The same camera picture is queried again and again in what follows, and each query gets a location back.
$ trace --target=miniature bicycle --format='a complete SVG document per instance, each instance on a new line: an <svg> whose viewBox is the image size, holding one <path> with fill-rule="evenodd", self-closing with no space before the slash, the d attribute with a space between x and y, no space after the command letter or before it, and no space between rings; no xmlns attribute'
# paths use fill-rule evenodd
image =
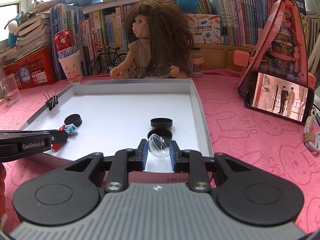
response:
<svg viewBox="0 0 320 240"><path fill-rule="evenodd" d="M102 67L102 63L101 61L103 61L104 63L108 64L102 57L101 55L111 55L111 54L114 54L113 55L113 59L111 61L111 64L108 66L108 69L111 70L113 69L114 67L120 65L121 62L124 61L125 57L127 56L127 53L128 52L117 52L120 48L117 47L117 48L111 48L111 47L106 47L106 48L100 48L100 47L97 47L98 48L98 56L93 59L91 62L90 62L90 65L89 65L89 75L90 76L93 76L93 75L98 75L100 72L101 72L101 67ZM104 52L102 53L102 50L104 49L107 49L108 52Z"/></svg>

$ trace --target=red plastic basket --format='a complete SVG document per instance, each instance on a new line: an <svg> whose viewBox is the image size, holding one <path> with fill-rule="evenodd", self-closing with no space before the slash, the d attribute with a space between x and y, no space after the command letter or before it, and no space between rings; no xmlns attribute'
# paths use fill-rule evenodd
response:
<svg viewBox="0 0 320 240"><path fill-rule="evenodd" d="M6 76L14 74L19 89L52 85L56 82L51 47L41 49L3 69Z"/></svg>

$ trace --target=doll's hand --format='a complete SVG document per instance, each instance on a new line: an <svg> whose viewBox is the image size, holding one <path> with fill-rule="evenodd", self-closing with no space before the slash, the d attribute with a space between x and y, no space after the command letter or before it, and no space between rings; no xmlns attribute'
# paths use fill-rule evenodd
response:
<svg viewBox="0 0 320 240"><path fill-rule="evenodd" d="M120 74L120 71L116 67L110 71L110 77L112 79L115 79L119 74Z"/></svg>
<svg viewBox="0 0 320 240"><path fill-rule="evenodd" d="M180 69L177 66L171 66L170 68L170 76L176 77L179 74Z"/></svg>

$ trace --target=doll's face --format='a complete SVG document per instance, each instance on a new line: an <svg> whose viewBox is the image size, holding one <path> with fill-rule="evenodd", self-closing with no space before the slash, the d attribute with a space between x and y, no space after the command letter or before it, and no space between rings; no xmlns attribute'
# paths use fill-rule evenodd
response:
<svg viewBox="0 0 320 240"><path fill-rule="evenodd" d="M135 23L133 23L132 30L134 35L136 35L137 38L146 39L149 38L149 25L147 21L147 17L138 15L135 18Z"/></svg>

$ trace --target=doll's hair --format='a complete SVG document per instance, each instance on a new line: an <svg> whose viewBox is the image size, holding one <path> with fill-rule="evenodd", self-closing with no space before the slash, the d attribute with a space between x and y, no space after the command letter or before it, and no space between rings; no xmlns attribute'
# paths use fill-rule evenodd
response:
<svg viewBox="0 0 320 240"><path fill-rule="evenodd" d="M126 22L129 42L138 39L132 31L132 25L138 15L147 17L149 26L150 54L153 64L149 64L148 68L156 65L160 60L165 60L185 73L190 73L187 57L193 48L194 41L189 31L188 21L179 8L174 3L159 0L140 2L134 6Z"/></svg>

